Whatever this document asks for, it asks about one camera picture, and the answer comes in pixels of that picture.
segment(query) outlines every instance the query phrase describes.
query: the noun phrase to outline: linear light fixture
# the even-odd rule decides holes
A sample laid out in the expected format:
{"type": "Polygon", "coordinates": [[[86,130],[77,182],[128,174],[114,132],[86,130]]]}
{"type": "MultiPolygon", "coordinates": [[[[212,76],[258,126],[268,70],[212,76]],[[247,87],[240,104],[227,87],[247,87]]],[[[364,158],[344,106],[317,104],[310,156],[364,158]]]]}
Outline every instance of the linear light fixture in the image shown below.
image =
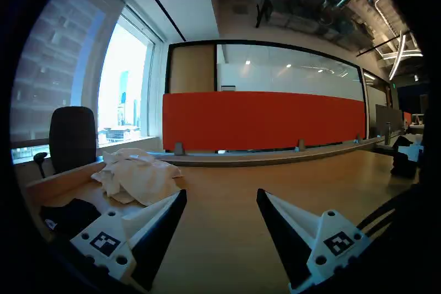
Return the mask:
{"type": "Polygon", "coordinates": [[[372,77],[370,74],[367,74],[367,73],[365,73],[365,72],[363,72],[363,74],[364,74],[366,77],[370,78],[370,79],[373,79],[373,80],[376,79],[375,77],[372,77]]]}
{"type": "MultiPolygon", "coordinates": [[[[423,54],[403,54],[401,57],[423,57],[423,54]]],[[[396,55],[383,57],[383,60],[390,60],[391,58],[396,58],[396,55]]]]}
{"type": "Polygon", "coordinates": [[[400,33],[400,44],[398,46],[398,55],[395,59],[394,66],[392,66],[392,70],[390,71],[389,80],[392,80],[394,77],[396,70],[398,69],[398,64],[400,64],[401,57],[403,55],[404,45],[406,43],[406,35],[403,33],[400,33]]]}

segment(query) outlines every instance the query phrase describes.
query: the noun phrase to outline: glass wall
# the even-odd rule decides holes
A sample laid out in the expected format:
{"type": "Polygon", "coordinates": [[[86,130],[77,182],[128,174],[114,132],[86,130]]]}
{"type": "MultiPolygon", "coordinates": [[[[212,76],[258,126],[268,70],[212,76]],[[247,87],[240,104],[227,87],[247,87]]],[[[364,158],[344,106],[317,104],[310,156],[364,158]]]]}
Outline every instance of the glass wall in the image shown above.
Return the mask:
{"type": "Polygon", "coordinates": [[[218,90],[229,88],[364,100],[355,66],[279,47],[228,44],[217,47],[218,90]]]}

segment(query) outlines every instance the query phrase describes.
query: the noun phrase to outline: black frame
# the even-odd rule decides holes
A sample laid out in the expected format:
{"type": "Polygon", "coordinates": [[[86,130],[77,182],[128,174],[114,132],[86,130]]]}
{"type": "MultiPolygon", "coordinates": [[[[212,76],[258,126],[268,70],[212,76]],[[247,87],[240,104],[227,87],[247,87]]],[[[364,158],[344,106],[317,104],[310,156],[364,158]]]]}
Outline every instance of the black frame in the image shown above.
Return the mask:
{"type": "Polygon", "coordinates": [[[171,70],[171,56],[173,53],[173,50],[178,47],[187,47],[187,46],[200,46],[200,45],[214,45],[214,91],[217,92],[218,86],[217,86],[217,45],[252,45],[252,46],[268,46],[268,47],[277,47],[277,48],[284,48],[284,49],[290,49],[290,50],[297,50],[297,51],[303,51],[310,54],[322,56],[329,58],[331,60],[344,63],[346,65],[352,66],[357,69],[358,72],[358,79],[360,80],[360,84],[362,85],[362,91],[363,91],[363,101],[364,101],[364,122],[365,122],[365,128],[364,128],[364,135],[365,138],[368,139],[368,115],[366,112],[367,108],[367,99],[366,94],[364,91],[363,86],[363,68],[359,67],[358,65],[355,65],[354,63],[351,63],[349,61],[343,60],[341,58],[338,58],[333,55],[329,55],[326,53],[323,53],[318,50],[309,49],[306,47],[300,47],[300,46],[294,46],[294,45],[288,45],[288,44],[281,44],[280,42],[269,42],[269,41],[260,41],[260,40],[244,40],[244,39],[219,39],[219,40],[201,40],[201,41],[189,41],[189,42],[178,42],[176,44],[170,44],[169,45],[169,51],[167,54],[167,67],[165,69],[165,91],[164,94],[170,93],[170,70],[171,70]]]}
{"type": "Polygon", "coordinates": [[[386,80],[384,80],[381,77],[378,77],[376,74],[373,74],[371,71],[366,70],[365,68],[362,68],[362,71],[365,71],[367,74],[374,76],[375,78],[377,78],[378,80],[381,80],[382,82],[384,82],[387,86],[389,86],[389,97],[390,97],[390,107],[393,108],[394,107],[394,101],[392,100],[392,87],[390,85],[390,82],[387,82],[386,80]]]}

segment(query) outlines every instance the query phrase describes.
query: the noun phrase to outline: black cloth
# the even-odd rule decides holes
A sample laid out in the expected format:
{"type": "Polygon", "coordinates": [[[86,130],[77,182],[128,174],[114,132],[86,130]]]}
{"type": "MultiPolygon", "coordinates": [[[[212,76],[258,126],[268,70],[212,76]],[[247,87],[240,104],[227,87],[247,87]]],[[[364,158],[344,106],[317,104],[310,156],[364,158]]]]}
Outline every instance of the black cloth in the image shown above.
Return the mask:
{"type": "Polygon", "coordinates": [[[399,146],[405,146],[408,147],[412,145],[413,142],[410,140],[404,138],[403,136],[399,136],[398,139],[395,141],[393,145],[393,149],[395,151],[394,153],[394,162],[393,162],[393,168],[390,171],[392,175],[397,175],[404,178],[412,179],[415,177],[416,171],[417,171],[417,162],[412,162],[408,160],[408,157],[406,154],[399,153],[398,147],[399,146]]]}
{"type": "Polygon", "coordinates": [[[62,207],[41,207],[40,217],[57,234],[72,239],[101,216],[96,207],[86,201],[73,199],[62,207]]]}

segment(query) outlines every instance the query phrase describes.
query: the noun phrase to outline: screw hole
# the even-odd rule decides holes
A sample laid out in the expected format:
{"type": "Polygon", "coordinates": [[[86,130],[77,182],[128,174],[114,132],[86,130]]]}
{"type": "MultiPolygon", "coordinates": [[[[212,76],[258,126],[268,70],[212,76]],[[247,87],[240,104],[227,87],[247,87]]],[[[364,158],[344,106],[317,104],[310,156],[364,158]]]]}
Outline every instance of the screw hole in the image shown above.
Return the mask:
{"type": "Polygon", "coordinates": [[[118,264],[124,265],[124,264],[127,264],[127,259],[124,256],[118,256],[116,258],[116,262],[118,264]]]}
{"type": "Polygon", "coordinates": [[[336,266],[335,269],[334,269],[334,274],[339,273],[339,272],[341,272],[341,271],[343,271],[343,266],[338,265],[338,266],[336,266]]]}
{"type": "Polygon", "coordinates": [[[98,269],[102,272],[109,273],[109,268],[105,265],[98,265],[98,269]]]}
{"type": "Polygon", "coordinates": [[[95,263],[95,259],[92,255],[86,255],[86,261],[92,264],[95,263]]]}
{"type": "Polygon", "coordinates": [[[320,256],[318,256],[318,257],[315,259],[315,262],[316,262],[318,265],[323,265],[323,264],[326,263],[326,257],[324,257],[323,255],[320,255],[320,256]]]}

